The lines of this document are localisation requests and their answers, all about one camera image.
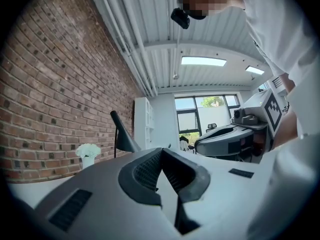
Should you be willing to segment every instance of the white vase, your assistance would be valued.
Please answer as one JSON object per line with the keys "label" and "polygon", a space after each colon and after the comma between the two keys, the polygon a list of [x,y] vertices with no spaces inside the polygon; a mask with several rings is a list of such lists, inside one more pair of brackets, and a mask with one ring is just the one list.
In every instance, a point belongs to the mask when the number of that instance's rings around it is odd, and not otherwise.
{"label": "white vase", "polygon": [[82,169],[85,169],[89,166],[92,166],[95,164],[95,158],[94,157],[84,157],[82,158]]}

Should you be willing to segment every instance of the white shirt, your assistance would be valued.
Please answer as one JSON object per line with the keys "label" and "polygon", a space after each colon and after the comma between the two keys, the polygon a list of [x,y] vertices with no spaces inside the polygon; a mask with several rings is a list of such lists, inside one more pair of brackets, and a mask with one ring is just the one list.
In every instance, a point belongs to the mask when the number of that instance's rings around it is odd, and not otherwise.
{"label": "white shirt", "polygon": [[249,33],[275,76],[288,73],[297,86],[320,70],[318,37],[294,0],[243,1]]}

